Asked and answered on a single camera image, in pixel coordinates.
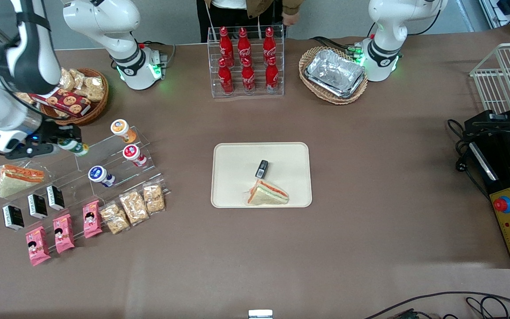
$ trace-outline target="pink snack package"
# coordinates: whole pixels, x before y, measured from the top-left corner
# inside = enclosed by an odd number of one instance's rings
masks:
[[[52,221],[54,226],[54,242],[56,251],[61,254],[66,249],[74,248],[74,237],[72,232],[72,220],[70,214],[65,214]]]
[[[98,200],[91,202],[82,208],[84,215],[84,237],[90,238],[101,233],[100,214],[97,213]]]
[[[42,226],[27,233],[29,258],[33,266],[36,266],[50,258],[45,236],[46,232]]]

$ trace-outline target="yogurt bottle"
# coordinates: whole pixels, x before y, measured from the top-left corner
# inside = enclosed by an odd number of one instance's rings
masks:
[[[115,183],[115,176],[109,174],[103,166],[93,166],[89,169],[88,178],[92,182],[101,183],[106,187],[111,187]]]
[[[126,120],[118,119],[113,121],[110,129],[114,135],[120,136],[125,143],[133,143],[137,138],[137,134],[129,127]]]
[[[71,151],[76,156],[84,156],[89,152],[89,146],[86,143],[80,143],[76,140],[70,140],[70,139],[59,139],[58,140],[58,147],[61,149]]]
[[[128,161],[132,161],[137,167],[144,166],[147,163],[147,157],[141,153],[141,150],[135,144],[129,144],[123,149],[123,157]]]

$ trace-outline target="wire basket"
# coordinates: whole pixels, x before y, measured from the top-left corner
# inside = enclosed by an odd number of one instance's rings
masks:
[[[499,44],[470,72],[484,109],[510,110],[510,43]]]
[[[67,124],[87,125],[95,121],[99,117],[99,115],[105,110],[105,106],[108,103],[109,85],[105,76],[100,72],[92,69],[78,69],[78,71],[80,71],[80,73],[85,75],[86,77],[101,77],[101,83],[104,86],[104,98],[101,99],[101,101],[93,102],[92,110],[83,117],[80,118],[71,117],[64,121],[55,121],[58,125]],[[54,111],[54,109],[48,105],[41,104],[41,112],[45,113],[49,117],[59,117],[58,114]]]
[[[317,97],[319,97],[320,99],[322,99],[324,101],[328,101],[335,105],[348,105],[348,104],[352,103],[353,101],[358,99],[358,97],[360,97],[363,94],[363,91],[365,91],[365,89],[367,87],[367,75],[365,76],[363,81],[360,83],[358,88],[355,90],[355,92],[352,94],[352,96],[350,96],[349,99],[342,99],[341,97],[334,95],[334,93],[328,91],[327,89],[324,89],[320,85],[310,81],[309,79],[306,78],[306,76],[304,76],[304,70],[306,69],[306,67],[314,60],[314,57],[316,57],[317,53],[322,50],[333,50],[338,55],[340,55],[340,57],[343,57],[343,58],[353,61],[353,59],[350,56],[348,56],[346,53],[344,53],[338,49],[328,48],[328,47],[312,48],[312,49],[306,51],[306,53],[303,54],[302,58],[300,58],[300,61],[298,62],[298,71],[299,71],[300,79],[302,80],[304,85],[306,85],[306,87],[308,89],[310,89],[310,91],[312,91],[312,93],[314,93]]]
[[[275,94],[267,92],[267,79],[265,78],[265,65],[263,64],[263,40],[265,40],[265,29],[271,27],[274,30],[275,43],[277,44],[277,69],[279,70],[279,85]],[[233,93],[225,95],[220,84],[218,75],[221,51],[219,48],[219,27],[210,28],[208,31],[208,59],[210,62],[210,86],[212,97],[273,97],[285,95],[285,30],[281,25],[278,26],[261,26],[261,28],[245,27],[247,29],[247,38],[251,43],[251,60],[253,62],[253,71],[255,71],[255,92],[247,95],[243,90],[243,81],[241,79],[241,62],[237,53],[237,42],[239,42],[239,27],[228,28],[228,36],[233,45],[233,56],[235,58],[235,66],[230,67],[231,78],[233,83]]]

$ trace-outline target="emergency stop button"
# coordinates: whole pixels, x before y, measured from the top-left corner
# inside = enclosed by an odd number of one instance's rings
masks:
[[[505,214],[510,213],[510,198],[507,196],[501,196],[493,201],[493,207]]]

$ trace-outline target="wicker basket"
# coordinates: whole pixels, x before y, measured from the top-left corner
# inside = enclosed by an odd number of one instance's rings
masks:
[[[99,117],[99,115],[104,111],[105,106],[108,103],[109,86],[105,76],[99,73],[98,71],[92,69],[78,69],[78,71],[80,71],[86,77],[101,77],[101,83],[104,85],[104,98],[101,99],[101,101],[93,102],[92,110],[83,117],[80,117],[79,119],[71,117],[64,121],[55,121],[58,125],[67,124],[87,125],[93,122],[95,119],[97,119],[97,117]],[[41,111],[48,115],[49,117],[58,117],[58,114],[56,114],[54,109],[48,105],[41,104]]]
[[[316,57],[316,54],[321,50],[327,50],[327,49],[333,50],[338,55],[340,55],[340,57],[346,58],[348,60],[352,60],[352,58],[350,56],[348,56],[347,54],[345,54],[344,52],[342,52],[338,49],[328,48],[328,47],[312,48],[312,49],[306,51],[306,53],[304,53],[302,58],[300,59],[300,62],[298,62],[298,71],[299,71],[300,79],[302,80],[304,85],[306,85],[306,87],[308,87],[308,89],[310,89],[310,91],[312,91],[312,93],[314,93],[320,99],[322,99],[324,101],[328,101],[335,105],[350,104],[353,101],[355,101],[356,99],[358,99],[358,97],[360,97],[360,95],[362,95],[363,91],[365,91],[365,88],[367,87],[367,75],[365,76],[365,78],[363,79],[363,81],[361,82],[359,87],[355,90],[355,92],[352,94],[352,96],[349,99],[342,99],[342,98],[334,95],[334,93],[328,91],[327,89],[324,89],[320,85],[310,81],[309,79],[307,79],[304,76],[304,69],[306,69],[306,67],[312,62],[312,60],[314,60],[314,57]]]

